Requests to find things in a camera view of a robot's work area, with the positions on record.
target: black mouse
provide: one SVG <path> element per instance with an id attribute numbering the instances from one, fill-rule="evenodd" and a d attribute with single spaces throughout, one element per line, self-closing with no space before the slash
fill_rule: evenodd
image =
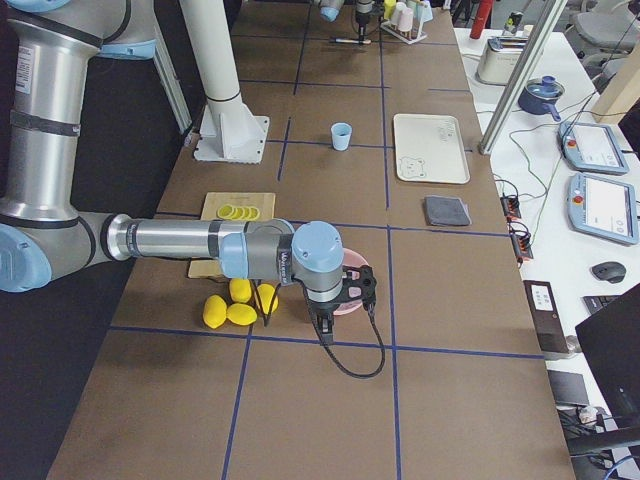
<path id="1" fill-rule="evenodd" d="M 627 273 L 624 265 L 618 262 L 603 262 L 591 267 L 591 272 L 598 280 L 606 280 L 610 283 L 620 283 Z"/>

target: brown table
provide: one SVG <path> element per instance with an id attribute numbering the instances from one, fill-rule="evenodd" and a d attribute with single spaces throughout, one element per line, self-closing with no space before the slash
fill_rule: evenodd
<path id="1" fill-rule="evenodd" d="M 212 331 L 202 305 L 223 285 L 140 260 L 51 480 L 574 478 L 449 14 L 416 45 L 329 44 L 349 8 L 328 25 L 307 5 L 243 6 L 232 40 L 245 103 L 271 117 L 262 163 L 198 163 L 192 143 L 158 217 L 197 218 L 210 191 L 275 192 L 277 216 L 336 225 L 378 279 L 384 371 L 340 373 L 298 287 L 268 328 Z M 456 116 L 471 181 L 398 180 L 396 113 Z M 345 152 L 335 121 L 354 128 Z M 460 196 L 473 224 L 427 226 L 428 194 Z M 375 367 L 362 310 L 335 334 L 345 364 Z"/>

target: toaster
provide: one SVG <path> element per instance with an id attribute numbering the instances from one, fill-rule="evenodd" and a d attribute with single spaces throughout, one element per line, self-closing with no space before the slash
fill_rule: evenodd
<path id="1" fill-rule="evenodd" d="M 477 79 L 489 85 L 506 85 L 527 44 L 522 37 L 491 37 L 476 71 Z"/>

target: pink plate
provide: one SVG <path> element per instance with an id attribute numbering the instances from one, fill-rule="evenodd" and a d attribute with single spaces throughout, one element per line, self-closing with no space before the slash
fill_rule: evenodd
<path id="1" fill-rule="evenodd" d="M 342 264 L 346 267 L 361 267 L 363 265 L 369 265 L 365 258 L 357 252 L 353 250 L 349 250 L 348 248 L 344 249 L 344 260 Z M 357 288 L 353 288 L 350 290 L 349 294 L 353 296 L 360 295 L 360 290 Z M 354 300 L 353 302 L 343 303 L 338 307 L 338 309 L 333 312 L 334 315 L 346 315 L 347 313 L 351 313 L 356 311 L 358 308 L 362 306 L 362 300 Z"/>

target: table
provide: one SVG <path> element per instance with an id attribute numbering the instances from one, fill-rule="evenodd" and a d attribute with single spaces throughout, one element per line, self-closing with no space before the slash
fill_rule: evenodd
<path id="1" fill-rule="evenodd" d="M 485 30 L 479 40 L 469 38 L 469 32 L 469 29 L 455 29 L 478 118 L 484 129 L 503 87 L 485 85 L 475 78 L 478 65 L 476 56 L 482 54 L 487 38 L 500 35 L 501 31 Z M 554 76 L 566 87 L 565 94 L 557 103 L 563 119 L 573 120 L 574 114 L 584 106 L 587 113 L 580 116 L 580 121 L 587 123 L 594 121 L 588 110 L 597 100 L 598 94 L 595 93 L 591 97 L 594 92 L 593 84 L 562 33 L 551 34 L 544 54 L 534 70 L 534 78 L 543 75 Z M 514 134 L 515 139 L 531 159 L 533 171 L 544 183 L 549 183 L 557 166 L 546 205 L 543 205 L 543 198 L 525 200 L 521 204 L 523 221 L 536 232 L 536 235 L 533 240 L 535 258 L 533 261 L 525 262 L 520 273 L 523 280 L 551 283 L 564 333 L 575 335 L 575 326 L 589 316 L 582 301 L 583 296 L 622 294 L 640 283 L 640 269 L 636 267 L 640 245 L 622 246 L 578 233 L 571 228 L 566 214 L 567 186 L 569 179 L 576 172 L 560 158 L 557 147 L 557 127 L 553 123 L 551 116 L 548 115 L 535 116 L 523 111 L 512 112 L 491 152 L 491 166 L 500 178 L 515 183 L 520 193 L 526 192 L 533 195 L 543 193 L 540 183 L 527 172 L 526 160 L 509 139 L 509 133 L 530 130 L 542 124 L 549 125 L 534 132 Z M 617 125 L 613 125 L 613 130 L 621 148 L 630 150 L 627 140 Z M 634 185 L 638 191 L 640 164 L 633 154 L 626 155 L 626 160 L 630 171 L 617 178 Z M 509 187 L 505 187 L 505 190 L 507 193 L 513 193 Z M 591 266 L 609 260 L 621 262 L 627 267 L 627 275 L 619 284 L 599 281 L 589 272 Z M 606 402 L 583 355 L 566 360 L 548 361 L 547 366 L 552 370 L 582 374 L 590 402 L 606 408 Z"/>
<path id="2" fill-rule="evenodd" d="M 212 331 L 202 305 L 226 286 L 144 259 L 50 480 L 574 477 L 491 165 L 473 147 L 481 131 L 449 13 L 411 46 L 380 32 L 367 47 L 327 42 L 350 32 L 348 15 L 326 24 L 307 5 L 245 4 L 232 40 L 244 101 L 271 117 L 263 160 L 203 164 L 188 144 L 157 217 L 197 218 L 209 191 L 252 191 L 276 193 L 276 215 L 296 226 L 336 225 L 378 280 L 382 374 L 338 372 L 296 287 L 268 328 Z M 396 113 L 455 115 L 471 181 L 398 180 Z M 345 152 L 330 147 L 335 121 L 353 126 Z M 429 194 L 460 196 L 473 224 L 428 227 Z M 350 368 L 375 368 L 362 310 L 335 338 Z"/>

